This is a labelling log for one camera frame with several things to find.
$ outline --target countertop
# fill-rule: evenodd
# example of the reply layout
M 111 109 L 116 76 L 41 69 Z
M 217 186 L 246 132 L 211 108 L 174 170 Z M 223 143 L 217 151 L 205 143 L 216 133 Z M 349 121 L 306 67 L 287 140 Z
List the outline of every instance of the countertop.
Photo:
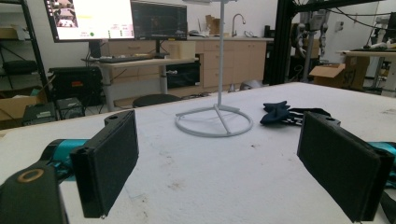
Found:
M 188 40 L 220 40 L 219 36 L 208 36 L 208 37 L 202 37 L 202 36 L 189 36 Z M 230 36 L 224 36 L 224 41 L 229 41 L 229 40 L 245 40 L 245 41 L 274 41 L 273 38 L 264 38 L 264 37 L 246 37 L 246 36 L 235 36 L 235 37 L 230 37 Z

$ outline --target cardboard box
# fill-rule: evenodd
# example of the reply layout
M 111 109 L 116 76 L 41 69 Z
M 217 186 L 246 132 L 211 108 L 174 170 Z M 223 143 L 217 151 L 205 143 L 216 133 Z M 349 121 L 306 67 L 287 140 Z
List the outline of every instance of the cardboard box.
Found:
M 170 59 L 195 58 L 195 41 L 173 41 L 169 44 Z
M 309 75 L 317 85 L 360 91 L 369 63 L 369 57 L 346 57 L 345 63 L 315 66 Z
M 0 27 L 0 39 L 24 40 L 25 34 L 23 29 L 17 25 L 11 25 L 10 27 Z
M 30 96 L 32 90 L 40 91 L 36 96 Z M 27 105 L 46 102 L 46 93 L 41 87 L 0 91 L 0 130 L 20 127 L 21 119 Z

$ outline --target black stool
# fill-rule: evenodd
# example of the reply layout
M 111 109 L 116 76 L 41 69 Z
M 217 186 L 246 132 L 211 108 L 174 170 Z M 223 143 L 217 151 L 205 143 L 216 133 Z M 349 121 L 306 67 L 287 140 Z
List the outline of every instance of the black stool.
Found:
M 180 101 L 181 98 L 170 94 L 150 94 L 141 96 L 134 100 L 132 107 L 143 107 L 148 105 L 160 105 Z

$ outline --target table surface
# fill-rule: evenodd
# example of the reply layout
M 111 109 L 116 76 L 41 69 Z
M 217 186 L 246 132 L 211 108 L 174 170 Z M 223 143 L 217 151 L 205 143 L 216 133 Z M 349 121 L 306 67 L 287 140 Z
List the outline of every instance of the table surface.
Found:
M 352 51 L 352 50 L 341 50 L 338 51 L 347 56 L 374 56 L 374 57 L 395 57 L 396 52 L 389 51 Z
M 139 160 L 109 216 L 84 218 L 76 183 L 64 181 L 70 223 L 351 223 L 297 157 L 300 127 L 260 125 L 263 103 L 321 107 L 365 141 L 396 142 L 396 101 L 389 97 L 290 83 L 224 93 L 221 99 L 251 116 L 249 132 L 204 138 L 177 128 L 175 114 L 212 106 L 216 94 L 137 108 Z M 217 115 L 207 113 L 184 124 L 222 132 Z M 34 163 L 52 140 L 93 137 L 110 114 L 9 131 L 0 138 L 0 182 Z M 235 114 L 224 118 L 231 129 L 244 125 Z M 394 191 L 389 194 L 396 198 Z M 374 223 L 388 223 L 381 208 Z

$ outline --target monitor stand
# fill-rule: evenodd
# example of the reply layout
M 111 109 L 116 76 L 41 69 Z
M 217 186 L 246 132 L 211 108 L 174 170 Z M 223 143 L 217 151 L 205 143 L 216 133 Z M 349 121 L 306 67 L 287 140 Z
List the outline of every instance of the monitor stand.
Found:
M 88 46 L 90 48 L 91 57 L 100 58 L 102 56 L 100 51 L 100 47 L 101 47 L 100 40 L 90 40 Z
M 161 42 L 159 39 L 155 40 L 155 53 L 154 58 L 156 59 L 164 59 L 166 55 L 169 55 L 168 52 L 161 52 Z

